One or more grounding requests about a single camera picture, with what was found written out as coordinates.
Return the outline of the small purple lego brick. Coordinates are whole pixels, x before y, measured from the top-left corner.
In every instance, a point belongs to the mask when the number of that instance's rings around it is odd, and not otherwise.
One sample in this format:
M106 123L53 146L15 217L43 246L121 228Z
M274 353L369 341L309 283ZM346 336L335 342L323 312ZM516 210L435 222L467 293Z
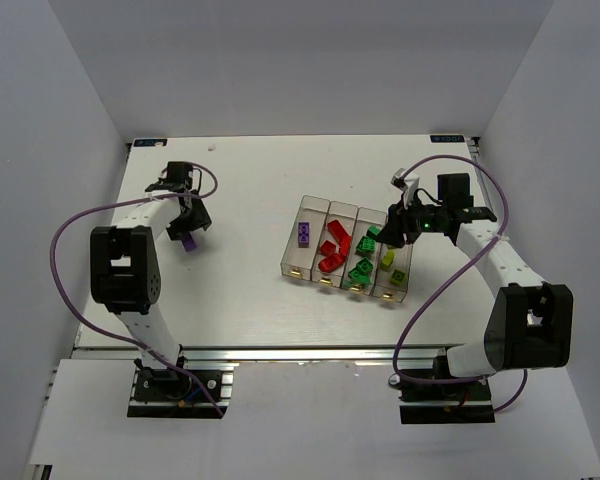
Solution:
M186 252L192 252L197 248L195 240L192 237L183 238L181 243Z

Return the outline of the yellow-green lego brick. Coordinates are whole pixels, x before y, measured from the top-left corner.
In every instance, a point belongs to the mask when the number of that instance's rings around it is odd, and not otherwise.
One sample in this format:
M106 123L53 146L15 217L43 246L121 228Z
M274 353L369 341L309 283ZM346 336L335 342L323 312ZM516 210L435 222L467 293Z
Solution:
M380 264L379 264L380 268L383 271L388 271L391 268L391 266L392 266L392 264L394 262L394 259L395 259L395 251L394 250L388 250L386 252L386 254L380 260Z
M407 279L408 273L406 271L394 269L389 278L389 282L395 286L403 286L406 284Z

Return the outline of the large red lego brick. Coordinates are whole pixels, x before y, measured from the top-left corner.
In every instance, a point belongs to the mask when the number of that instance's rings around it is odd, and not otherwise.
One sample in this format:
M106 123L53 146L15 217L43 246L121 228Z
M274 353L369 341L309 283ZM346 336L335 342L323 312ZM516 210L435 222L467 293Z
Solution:
M351 235L344 228L339 220L332 220L327 224L327 229L331 236L338 243L338 254L346 260L351 248Z

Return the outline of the small red lego brick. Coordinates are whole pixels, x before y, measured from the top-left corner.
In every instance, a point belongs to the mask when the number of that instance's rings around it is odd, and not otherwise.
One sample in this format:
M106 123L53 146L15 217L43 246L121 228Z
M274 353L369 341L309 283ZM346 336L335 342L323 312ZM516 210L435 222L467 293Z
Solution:
M319 248L319 252L324 256L330 256L336 252L336 245L331 241L324 241Z

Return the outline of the red rounded lego brick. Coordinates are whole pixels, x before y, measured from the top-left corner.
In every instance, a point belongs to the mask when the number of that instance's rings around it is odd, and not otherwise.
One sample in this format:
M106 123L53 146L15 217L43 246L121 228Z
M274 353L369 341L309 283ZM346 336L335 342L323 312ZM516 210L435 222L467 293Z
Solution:
M318 268L323 273L331 273L340 268L345 262L345 258L338 252L326 256L318 263Z

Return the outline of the small green lego brick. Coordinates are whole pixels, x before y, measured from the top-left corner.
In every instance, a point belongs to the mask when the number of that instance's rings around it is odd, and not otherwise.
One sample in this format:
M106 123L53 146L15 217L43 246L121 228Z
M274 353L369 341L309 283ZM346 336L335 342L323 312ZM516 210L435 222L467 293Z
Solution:
M356 268L363 275L370 276L374 270L374 263L370 259L363 257L356 263Z

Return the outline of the tiny green lego brick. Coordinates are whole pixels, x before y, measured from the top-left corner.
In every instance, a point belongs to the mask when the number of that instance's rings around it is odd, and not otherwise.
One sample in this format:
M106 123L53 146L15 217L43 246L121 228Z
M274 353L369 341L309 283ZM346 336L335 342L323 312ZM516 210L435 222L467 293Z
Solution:
M361 283L344 282L342 285L342 288L347 291L352 291L352 292L358 293L358 292L362 292L364 290L365 285L361 284Z

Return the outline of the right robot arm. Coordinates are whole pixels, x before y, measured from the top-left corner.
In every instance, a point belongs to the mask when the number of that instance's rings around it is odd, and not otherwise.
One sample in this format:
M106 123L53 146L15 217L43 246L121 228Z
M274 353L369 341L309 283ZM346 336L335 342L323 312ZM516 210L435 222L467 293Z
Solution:
M494 306L481 339L450 347L445 379L490 376L503 370L560 368L570 357L573 294L537 274L500 232L500 220L477 206L466 174L442 174L437 200L418 197L419 178L400 169L391 180L402 195L378 236L392 247L439 233L464 253L489 287Z

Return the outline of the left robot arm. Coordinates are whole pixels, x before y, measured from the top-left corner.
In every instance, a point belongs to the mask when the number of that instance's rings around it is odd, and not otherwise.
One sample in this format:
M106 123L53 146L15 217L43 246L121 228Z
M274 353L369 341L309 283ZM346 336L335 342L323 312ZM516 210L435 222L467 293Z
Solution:
M140 344L137 368L151 386L173 394L191 381L181 372L181 346L174 340L158 306L162 279L156 240L165 235L190 253L193 233L207 230L211 217L200 198L203 169L169 162L142 201L111 226L90 235L90 283L93 300L103 305Z

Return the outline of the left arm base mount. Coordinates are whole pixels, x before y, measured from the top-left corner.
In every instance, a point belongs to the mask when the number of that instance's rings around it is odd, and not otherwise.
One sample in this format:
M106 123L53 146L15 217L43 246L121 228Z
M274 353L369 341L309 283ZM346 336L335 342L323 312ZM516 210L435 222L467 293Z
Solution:
M233 386L233 369L198 364L195 375L217 404L218 413L200 386L172 370L152 370L134 361L135 372L127 407L128 418L220 419L227 411Z

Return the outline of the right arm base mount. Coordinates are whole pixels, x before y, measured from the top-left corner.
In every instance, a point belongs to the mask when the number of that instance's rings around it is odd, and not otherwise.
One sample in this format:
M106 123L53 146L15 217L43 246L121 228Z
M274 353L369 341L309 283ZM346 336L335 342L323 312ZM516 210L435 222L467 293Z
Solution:
M490 424L494 406L486 381L454 385L423 385L406 382L396 373L388 386L399 393L403 425Z

